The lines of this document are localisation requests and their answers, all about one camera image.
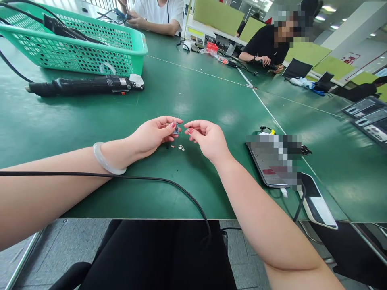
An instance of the electric screwdriver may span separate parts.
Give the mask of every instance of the electric screwdriver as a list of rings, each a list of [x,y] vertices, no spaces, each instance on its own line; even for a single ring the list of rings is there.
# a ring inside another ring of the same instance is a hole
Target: electric screwdriver
[[[143,90],[144,81],[141,76],[131,74],[129,78],[107,75],[96,79],[70,80],[58,78],[50,83],[29,83],[25,87],[29,93],[35,93],[41,97],[53,97],[57,95],[93,95],[119,93],[126,95],[130,90]]]

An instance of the white cable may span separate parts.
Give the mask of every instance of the white cable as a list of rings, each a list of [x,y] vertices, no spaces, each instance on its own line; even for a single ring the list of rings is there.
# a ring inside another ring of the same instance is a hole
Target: white cable
[[[280,189],[281,189],[281,192],[282,192],[282,196],[284,198],[287,198],[287,190],[286,190],[286,188],[280,188]]]
[[[125,169],[116,169],[107,163],[105,157],[102,155],[102,152],[101,152],[101,145],[102,144],[103,144],[103,142],[97,142],[93,145],[94,156],[96,157],[98,163],[103,168],[105,168],[107,171],[109,171],[111,174],[115,174],[115,175],[124,174],[126,172],[126,168]]]

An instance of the black t-shirt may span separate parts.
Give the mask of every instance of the black t-shirt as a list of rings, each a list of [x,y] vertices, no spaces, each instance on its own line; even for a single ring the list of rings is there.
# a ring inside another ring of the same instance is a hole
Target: black t-shirt
[[[253,56],[256,54],[267,56],[271,59],[271,64],[282,64],[289,48],[289,42],[280,42],[278,47],[274,47],[274,25],[272,24],[258,30],[243,51]]]
[[[376,94],[377,90],[375,84],[362,84],[345,92],[344,97],[353,102],[358,102],[365,97]]]

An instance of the hand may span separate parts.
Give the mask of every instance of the hand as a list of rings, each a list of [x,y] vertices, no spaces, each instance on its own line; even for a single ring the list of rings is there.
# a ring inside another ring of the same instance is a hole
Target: hand
[[[182,124],[179,118],[163,116],[143,123],[128,138],[130,146],[135,148],[137,159],[151,155],[164,142],[172,142],[179,135],[173,135],[176,123]]]
[[[281,71],[283,71],[283,65],[278,65],[277,66],[277,70],[274,71],[274,73],[280,73]]]
[[[265,67],[271,63],[271,59],[269,59],[267,56],[258,57],[258,58],[256,58],[256,60],[262,60],[263,67]]]
[[[140,28],[140,29],[147,29],[147,23],[144,18],[140,17],[136,12],[129,12],[129,14],[133,17],[132,19],[128,20],[128,24]]]
[[[189,140],[199,143],[203,155],[215,166],[232,158],[223,131],[218,125],[196,120],[188,122],[184,127],[188,128],[185,133],[189,135]]]

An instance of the green table surface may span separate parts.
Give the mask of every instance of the green table surface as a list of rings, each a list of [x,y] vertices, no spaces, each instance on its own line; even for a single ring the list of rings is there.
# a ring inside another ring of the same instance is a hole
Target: green table surface
[[[176,47],[177,37],[145,35],[149,49],[142,74],[145,89],[126,96],[42,99],[27,93],[25,82],[1,62],[0,167],[123,138],[151,118],[171,115],[185,122],[205,119],[219,124],[231,153],[262,185],[244,143],[246,136],[261,125],[282,134],[275,118],[288,135],[301,136],[313,151],[305,157],[308,164],[299,162],[300,170],[315,178],[335,219],[387,221],[387,201],[380,178],[387,169],[385,154],[339,112],[347,106],[343,100],[315,97],[283,82],[281,77],[262,73],[253,79],[246,74],[260,88],[257,94],[269,113],[236,69],[210,55],[187,53]],[[0,45],[15,67],[34,81],[95,77],[39,68],[7,40],[0,39]],[[180,144],[185,151],[177,150]],[[235,218],[219,176],[199,146],[184,134],[174,145],[176,148],[168,150],[161,146],[152,156],[131,165],[126,175],[171,179],[197,199],[208,218]],[[285,199],[279,189],[264,189],[287,214],[294,215],[299,203],[295,192],[289,190],[289,198]],[[179,189],[143,180],[109,181],[64,216],[201,218]],[[302,211],[300,219],[306,218]]]

